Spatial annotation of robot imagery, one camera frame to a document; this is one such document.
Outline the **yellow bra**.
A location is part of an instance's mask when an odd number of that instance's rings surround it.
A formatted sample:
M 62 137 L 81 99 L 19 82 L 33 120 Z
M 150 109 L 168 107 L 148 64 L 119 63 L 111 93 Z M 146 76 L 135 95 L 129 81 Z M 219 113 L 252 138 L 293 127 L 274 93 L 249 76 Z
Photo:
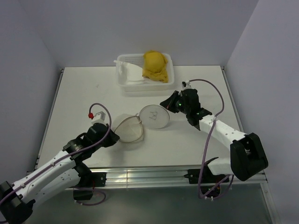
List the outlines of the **yellow bra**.
M 158 51 L 147 51 L 143 55 L 142 76 L 152 81 L 168 83 L 167 58 Z

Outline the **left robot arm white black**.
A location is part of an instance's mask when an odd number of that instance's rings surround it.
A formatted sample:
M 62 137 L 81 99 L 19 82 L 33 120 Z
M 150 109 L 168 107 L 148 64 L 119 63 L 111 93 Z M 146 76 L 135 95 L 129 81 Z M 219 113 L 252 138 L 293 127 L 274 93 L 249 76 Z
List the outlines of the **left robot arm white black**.
M 3 182 L 0 212 L 4 223 L 22 224 L 38 204 L 67 188 L 91 184 L 92 172 L 83 161 L 99 148 L 113 146 L 119 139 L 108 125 L 95 123 L 34 172 L 14 183 Z

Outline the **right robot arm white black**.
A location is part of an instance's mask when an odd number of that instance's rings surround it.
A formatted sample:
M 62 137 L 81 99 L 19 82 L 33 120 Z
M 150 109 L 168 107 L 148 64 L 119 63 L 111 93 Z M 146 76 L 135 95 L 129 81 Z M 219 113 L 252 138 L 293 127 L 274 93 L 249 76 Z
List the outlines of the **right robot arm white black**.
M 228 158 L 213 158 L 205 163 L 202 176 L 207 182 L 214 181 L 218 175 L 234 175 L 246 181 L 268 167 L 259 136 L 243 133 L 218 120 L 201 106 L 196 89 L 174 91 L 160 105 L 172 113 L 183 113 L 190 125 L 215 138 L 229 150 Z

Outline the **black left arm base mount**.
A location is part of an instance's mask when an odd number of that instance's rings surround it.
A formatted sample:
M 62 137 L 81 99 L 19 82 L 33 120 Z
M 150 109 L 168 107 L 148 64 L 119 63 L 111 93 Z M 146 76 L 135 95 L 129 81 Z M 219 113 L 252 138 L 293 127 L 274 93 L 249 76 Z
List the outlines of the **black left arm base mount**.
M 106 194 L 98 188 L 105 187 L 106 175 L 106 172 L 91 172 L 83 176 L 79 183 L 75 185 L 73 199 L 79 202 L 89 201 L 93 196 L 99 195 L 105 200 Z

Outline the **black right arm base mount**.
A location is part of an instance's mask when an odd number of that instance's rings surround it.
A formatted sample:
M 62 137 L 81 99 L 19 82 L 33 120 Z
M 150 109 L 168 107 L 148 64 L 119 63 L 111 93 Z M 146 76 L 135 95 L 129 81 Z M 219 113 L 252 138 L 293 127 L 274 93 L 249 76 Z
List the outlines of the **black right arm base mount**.
M 198 184 L 199 180 L 199 173 L 200 169 L 188 169 L 187 174 L 184 175 L 184 178 L 188 179 L 189 184 Z M 203 169 L 203 174 L 201 178 L 202 184 L 211 184 L 211 186 L 202 186 L 200 187 L 202 194 L 205 194 L 208 192 L 211 187 L 215 184 L 217 184 L 219 181 L 221 181 L 223 178 L 225 178 L 226 175 L 213 175 L 212 172 L 209 170 L 207 166 Z M 216 189 L 214 189 L 211 193 L 207 195 L 207 197 L 217 197 L 221 193 L 221 187 L 218 186 Z

